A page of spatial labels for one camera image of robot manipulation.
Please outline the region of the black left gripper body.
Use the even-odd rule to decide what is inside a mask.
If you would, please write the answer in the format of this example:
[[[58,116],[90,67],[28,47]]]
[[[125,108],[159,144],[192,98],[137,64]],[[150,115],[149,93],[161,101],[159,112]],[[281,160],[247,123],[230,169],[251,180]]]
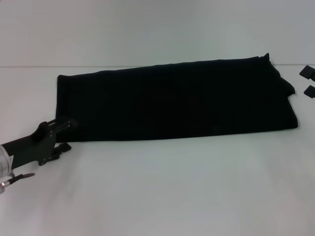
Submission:
[[[55,122],[42,122],[29,136],[8,142],[2,146],[13,157],[12,166],[23,166],[33,161],[44,165],[56,144]]]

